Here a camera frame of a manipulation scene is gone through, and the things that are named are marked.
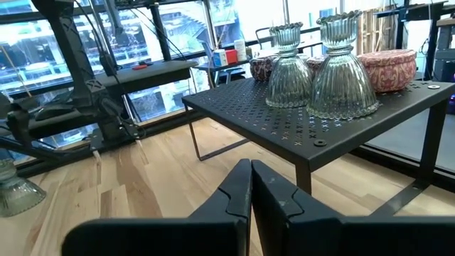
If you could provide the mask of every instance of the light wood flooring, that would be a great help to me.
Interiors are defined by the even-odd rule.
[[[222,125],[195,123],[203,153],[241,139]],[[186,217],[218,187],[239,159],[260,159],[295,183],[294,166],[247,143],[204,162],[197,160],[188,126],[31,178],[48,192],[38,206],[11,218],[0,218],[2,255],[60,254],[65,234],[94,218]],[[351,155],[312,174],[313,196],[345,215],[369,215],[412,179]],[[398,215],[455,215],[455,195],[436,187]],[[261,255],[255,222],[250,254]]]

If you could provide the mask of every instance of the ribbed glass vase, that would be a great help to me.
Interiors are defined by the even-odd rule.
[[[271,107],[301,107],[311,90],[311,71],[298,56],[302,23],[270,28],[278,58],[274,60],[265,102]]]
[[[0,217],[22,213],[46,196],[33,182],[19,178],[12,159],[0,160]]]
[[[357,38],[361,11],[320,18],[321,40],[327,59],[317,73],[311,98],[306,107],[309,114],[320,118],[349,119],[376,111],[379,103],[360,61],[350,53]]]

